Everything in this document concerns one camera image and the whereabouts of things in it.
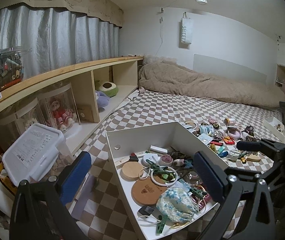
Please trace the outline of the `clear jar with lid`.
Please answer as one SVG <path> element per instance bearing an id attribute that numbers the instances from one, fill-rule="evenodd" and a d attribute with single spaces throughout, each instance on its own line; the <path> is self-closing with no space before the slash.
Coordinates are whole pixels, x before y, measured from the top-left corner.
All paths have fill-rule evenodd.
<path id="1" fill-rule="evenodd" d="M 22 81 L 24 66 L 21 57 L 31 51 L 21 46 L 0 49 L 0 92 Z"/>

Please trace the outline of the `round wooden lid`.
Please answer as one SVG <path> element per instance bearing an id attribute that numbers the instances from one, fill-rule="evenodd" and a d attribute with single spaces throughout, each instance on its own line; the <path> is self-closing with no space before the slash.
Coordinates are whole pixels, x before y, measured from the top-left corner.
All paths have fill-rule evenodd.
<path id="1" fill-rule="evenodd" d="M 144 166 L 139 162 L 129 161 L 121 169 L 121 175 L 126 180 L 137 180 L 144 172 Z"/>

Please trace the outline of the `white lidded plastic container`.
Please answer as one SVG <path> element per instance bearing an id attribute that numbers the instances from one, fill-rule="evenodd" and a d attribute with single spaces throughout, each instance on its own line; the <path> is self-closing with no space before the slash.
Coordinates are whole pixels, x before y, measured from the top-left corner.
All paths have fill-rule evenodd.
<path id="1" fill-rule="evenodd" d="M 38 182 L 49 172 L 65 146 L 62 131 L 32 124 L 4 153 L 2 163 L 11 182 Z"/>

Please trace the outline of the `white tray with blocks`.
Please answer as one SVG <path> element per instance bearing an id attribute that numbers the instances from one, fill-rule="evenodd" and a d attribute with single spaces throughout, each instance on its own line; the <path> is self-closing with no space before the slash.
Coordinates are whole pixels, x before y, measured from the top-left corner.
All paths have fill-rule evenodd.
<path id="1" fill-rule="evenodd" d="M 285 127 L 283 123 L 275 117 L 267 118 L 263 122 L 264 126 L 272 132 L 282 143 L 285 143 Z"/>

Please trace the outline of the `grey curtain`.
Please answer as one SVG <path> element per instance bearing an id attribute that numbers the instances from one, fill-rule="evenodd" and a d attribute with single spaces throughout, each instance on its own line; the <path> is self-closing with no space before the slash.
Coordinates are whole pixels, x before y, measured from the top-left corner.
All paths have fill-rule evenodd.
<path id="1" fill-rule="evenodd" d="M 22 47 L 24 77 L 119 56 L 119 27 L 59 8 L 0 10 L 0 49 Z"/>

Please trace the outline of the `ceiling smoke detector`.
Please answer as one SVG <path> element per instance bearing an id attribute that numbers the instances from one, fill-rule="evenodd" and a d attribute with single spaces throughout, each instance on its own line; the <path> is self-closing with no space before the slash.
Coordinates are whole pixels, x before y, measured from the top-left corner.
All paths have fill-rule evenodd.
<path id="1" fill-rule="evenodd" d="M 196 2 L 200 5 L 206 5 L 208 3 L 207 0 L 196 0 Z"/>

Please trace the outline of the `purple plush toy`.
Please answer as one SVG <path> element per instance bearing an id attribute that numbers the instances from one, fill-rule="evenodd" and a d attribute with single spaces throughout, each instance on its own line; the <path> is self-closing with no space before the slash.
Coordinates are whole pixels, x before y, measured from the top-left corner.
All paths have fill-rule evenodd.
<path id="1" fill-rule="evenodd" d="M 109 105 L 110 97 L 102 91 L 95 91 L 98 111 L 102 112 Z"/>

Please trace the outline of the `pink white cylinder bottle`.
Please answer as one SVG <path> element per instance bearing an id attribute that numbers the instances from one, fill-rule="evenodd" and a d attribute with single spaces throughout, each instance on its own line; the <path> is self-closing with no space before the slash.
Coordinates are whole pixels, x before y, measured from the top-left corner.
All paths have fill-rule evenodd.
<path id="1" fill-rule="evenodd" d="M 235 125 L 235 123 L 236 123 L 236 120 L 234 118 L 225 118 L 224 119 L 224 124 L 226 126 L 233 126 L 233 125 Z"/>

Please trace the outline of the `wooden bedside shelf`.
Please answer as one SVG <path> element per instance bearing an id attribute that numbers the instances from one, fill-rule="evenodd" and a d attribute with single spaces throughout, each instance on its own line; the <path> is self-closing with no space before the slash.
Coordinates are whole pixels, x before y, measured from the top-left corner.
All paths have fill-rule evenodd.
<path id="1" fill-rule="evenodd" d="M 138 87 L 139 56 L 90 61 L 52 70 L 1 92 L 0 142 L 13 144 L 32 124 L 58 129 L 61 152 L 74 155 Z"/>

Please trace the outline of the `doll in clear case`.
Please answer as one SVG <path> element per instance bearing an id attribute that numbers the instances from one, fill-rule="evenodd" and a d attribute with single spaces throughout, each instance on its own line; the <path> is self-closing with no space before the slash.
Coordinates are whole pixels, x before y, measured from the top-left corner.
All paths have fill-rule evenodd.
<path id="1" fill-rule="evenodd" d="M 51 86 L 38 94 L 37 99 L 47 126 L 66 133 L 80 123 L 71 83 Z"/>

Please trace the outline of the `leaf shaped wooden board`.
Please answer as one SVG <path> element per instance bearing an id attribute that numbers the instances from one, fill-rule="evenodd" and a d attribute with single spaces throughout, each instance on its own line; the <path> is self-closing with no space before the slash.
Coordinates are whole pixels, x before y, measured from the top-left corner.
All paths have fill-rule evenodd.
<path id="1" fill-rule="evenodd" d="M 251 162 L 260 162 L 261 158 L 259 155 L 250 154 L 247 155 L 246 160 Z"/>

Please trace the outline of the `round cork coaster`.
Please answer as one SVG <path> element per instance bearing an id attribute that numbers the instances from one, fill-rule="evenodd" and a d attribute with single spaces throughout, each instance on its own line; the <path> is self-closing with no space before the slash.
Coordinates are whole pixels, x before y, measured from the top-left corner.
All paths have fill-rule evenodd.
<path id="1" fill-rule="evenodd" d="M 131 189 L 132 198 L 142 205 L 156 205 L 159 197 L 168 188 L 155 184 L 151 178 L 137 180 Z"/>

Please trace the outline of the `green avocado plush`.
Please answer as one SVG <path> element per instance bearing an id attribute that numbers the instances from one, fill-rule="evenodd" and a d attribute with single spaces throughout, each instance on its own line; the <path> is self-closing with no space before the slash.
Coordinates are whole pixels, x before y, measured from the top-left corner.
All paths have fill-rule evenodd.
<path id="1" fill-rule="evenodd" d="M 119 92 L 118 86 L 110 81 L 95 81 L 95 88 L 99 92 L 103 92 L 106 96 L 112 98 Z"/>

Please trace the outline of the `pink round compact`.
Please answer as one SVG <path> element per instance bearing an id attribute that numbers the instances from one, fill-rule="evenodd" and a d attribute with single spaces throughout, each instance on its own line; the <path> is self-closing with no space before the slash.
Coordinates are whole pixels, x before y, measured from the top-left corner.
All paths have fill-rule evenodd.
<path id="1" fill-rule="evenodd" d="M 235 127 L 228 127 L 227 128 L 227 135 L 228 137 L 232 138 L 233 140 L 238 140 L 242 137 L 242 133 L 239 128 Z"/>

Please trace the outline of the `blue floral cloth pouch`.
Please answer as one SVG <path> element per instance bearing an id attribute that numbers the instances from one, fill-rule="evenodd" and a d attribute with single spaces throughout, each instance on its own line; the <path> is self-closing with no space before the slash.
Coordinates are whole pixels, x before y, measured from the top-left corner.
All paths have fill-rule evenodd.
<path id="1" fill-rule="evenodd" d="M 180 187 L 170 187 L 162 193 L 156 203 L 161 214 L 173 223 L 187 223 L 198 213 L 197 204 Z"/>

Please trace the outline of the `white rectangular box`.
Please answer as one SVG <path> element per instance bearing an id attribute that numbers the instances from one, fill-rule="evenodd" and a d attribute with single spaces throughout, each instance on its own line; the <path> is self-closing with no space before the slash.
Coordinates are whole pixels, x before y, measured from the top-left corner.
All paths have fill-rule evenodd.
<path id="1" fill-rule="evenodd" d="M 150 146 L 150 151 L 155 152 L 157 154 L 168 154 L 168 150 L 166 148 L 161 148 L 153 145 Z"/>

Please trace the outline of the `white hanging sweet bag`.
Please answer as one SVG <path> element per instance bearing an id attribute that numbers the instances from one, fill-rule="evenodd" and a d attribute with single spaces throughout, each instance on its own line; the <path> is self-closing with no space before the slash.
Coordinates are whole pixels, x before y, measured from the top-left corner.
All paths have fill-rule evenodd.
<path id="1" fill-rule="evenodd" d="M 193 42 L 193 28 L 194 20 L 187 16 L 187 13 L 184 12 L 181 19 L 181 33 L 179 45 L 182 48 L 188 48 Z"/>

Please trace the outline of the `green clothes peg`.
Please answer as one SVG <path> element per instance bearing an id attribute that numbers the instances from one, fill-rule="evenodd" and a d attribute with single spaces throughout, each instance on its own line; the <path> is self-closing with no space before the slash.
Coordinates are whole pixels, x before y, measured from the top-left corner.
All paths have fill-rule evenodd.
<path id="1" fill-rule="evenodd" d="M 168 220 L 167 215 L 159 215 L 157 218 L 157 227 L 156 227 L 156 234 L 160 235 L 163 233 L 164 227 L 166 225 L 166 222 Z"/>

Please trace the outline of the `beige fluffy blanket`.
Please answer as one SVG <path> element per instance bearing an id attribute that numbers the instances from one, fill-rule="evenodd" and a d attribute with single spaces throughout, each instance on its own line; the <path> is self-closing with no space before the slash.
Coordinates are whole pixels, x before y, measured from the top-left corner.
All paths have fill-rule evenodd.
<path id="1" fill-rule="evenodd" d="M 160 57 L 144 58 L 143 66 L 138 72 L 138 84 L 154 92 L 270 109 L 278 108 L 279 102 L 285 101 L 285 94 L 276 85 L 195 72 Z"/>

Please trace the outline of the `white storage bin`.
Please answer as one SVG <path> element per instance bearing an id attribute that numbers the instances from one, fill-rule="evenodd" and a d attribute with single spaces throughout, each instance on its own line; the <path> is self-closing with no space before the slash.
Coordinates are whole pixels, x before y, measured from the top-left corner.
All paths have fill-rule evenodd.
<path id="1" fill-rule="evenodd" d="M 115 174 L 121 199 L 138 239 L 171 237 L 174 233 L 186 228 L 188 223 L 173 223 L 168 219 L 163 233 L 157 235 L 157 218 L 163 214 L 156 205 L 142 205 L 134 201 L 131 189 L 137 180 L 151 178 L 159 186 L 168 189 L 180 187 L 185 190 L 198 208 L 198 213 L 194 215 L 192 222 L 199 220 L 217 207 L 210 196 L 197 198 L 192 193 L 194 187 L 201 191 L 205 188 L 202 179 L 193 169 L 194 154 L 198 151 L 204 152 L 215 165 L 222 169 L 227 168 L 227 164 L 181 124 L 169 122 L 107 132 L 107 142 L 111 169 Z M 151 145 L 166 148 L 168 154 L 151 152 Z M 123 165 L 129 161 L 139 162 L 144 166 L 144 172 L 137 180 L 126 180 L 121 175 Z"/>

